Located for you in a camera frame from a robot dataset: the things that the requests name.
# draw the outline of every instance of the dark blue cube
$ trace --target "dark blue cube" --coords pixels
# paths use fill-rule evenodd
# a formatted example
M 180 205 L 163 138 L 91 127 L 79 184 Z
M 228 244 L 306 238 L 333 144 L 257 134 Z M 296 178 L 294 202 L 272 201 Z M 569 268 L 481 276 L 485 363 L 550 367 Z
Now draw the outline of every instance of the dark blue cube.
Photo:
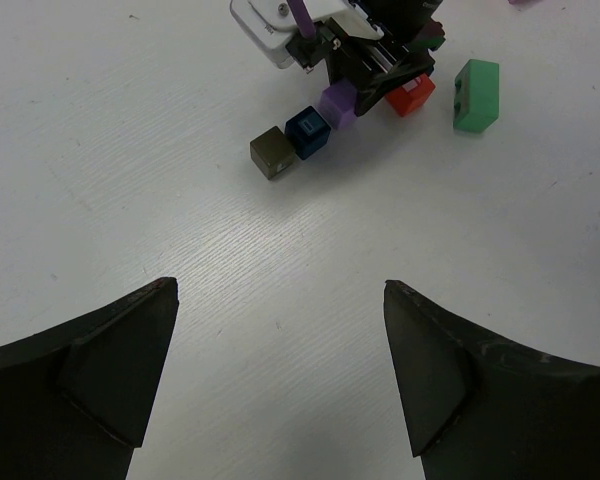
M 284 134 L 296 149 L 296 155 L 306 160 L 327 144 L 331 127 L 313 107 L 307 107 L 287 122 Z

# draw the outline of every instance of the cube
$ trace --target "cube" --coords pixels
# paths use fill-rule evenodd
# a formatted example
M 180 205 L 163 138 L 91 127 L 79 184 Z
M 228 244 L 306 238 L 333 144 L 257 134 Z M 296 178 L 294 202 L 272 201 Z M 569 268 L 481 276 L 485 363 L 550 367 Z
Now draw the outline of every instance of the cube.
M 435 84 L 423 73 L 403 86 L 387 93 L 384 98 L 398 115 L 406 117 L 424 105 L 435 89 Z
M 327 144 L 331 127 L 313 107 L 307 107 L 284 127 L 284 134 L 293 144 L 296 155 L 306 160 Z
M 469 60 L 456 77 L 453 128 L 482 133 L 500 116 L 500 65 Z
M 354 112 L 357 96 L 356 87 L 343 78 L 322 92 L 318 111 L 333 128 L 341 130 L 358 118 Z
M 290 166 L 295 158 L 295 148 L 278 127 L 273 127 L 251 140 L 251 159 L 271 180 Z

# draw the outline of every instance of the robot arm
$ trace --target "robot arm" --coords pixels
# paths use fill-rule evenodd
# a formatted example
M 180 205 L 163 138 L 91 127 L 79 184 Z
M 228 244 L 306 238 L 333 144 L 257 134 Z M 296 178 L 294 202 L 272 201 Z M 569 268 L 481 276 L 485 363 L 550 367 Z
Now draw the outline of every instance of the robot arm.
M 433 72 L 430 51 L 442 45 L 444 30 L 431 15 L 441 3 L 231 0 L 230 9 L 245 33 L 279 68 L 298 63 L 311 71 L 325 60 L 330 83 L 346 78 L 356 87 L 355 113 L 362 116 L 385 94 Z

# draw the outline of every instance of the green block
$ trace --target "green block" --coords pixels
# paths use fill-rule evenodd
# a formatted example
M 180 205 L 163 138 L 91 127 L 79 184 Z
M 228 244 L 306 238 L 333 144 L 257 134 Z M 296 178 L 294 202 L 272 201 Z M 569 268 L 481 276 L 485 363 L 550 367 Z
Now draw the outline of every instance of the green block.
M 456 77 L 453 128 L 482 133 L 500 116 L 500 65 L 469 60 Z

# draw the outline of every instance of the purple object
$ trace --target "purple object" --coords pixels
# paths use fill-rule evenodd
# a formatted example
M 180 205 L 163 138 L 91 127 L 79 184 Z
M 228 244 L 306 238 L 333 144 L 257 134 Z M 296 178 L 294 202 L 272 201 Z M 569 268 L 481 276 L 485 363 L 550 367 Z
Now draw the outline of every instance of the purple object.
M 291 15 L 298 25 L 300 35 L 307 40 L 311 40 L 316 37 L 316 26 L 313 24 L 311 15 L 307 10 L 307 6 L 304 4 L 304 0 L 287 0 L 289 4 L 289 10 Z
M 356 87 L 343 78 L 322 92 L 318 111 L 335 130 L 348 127 L 358 118 L 354 111 L 357 94 Z

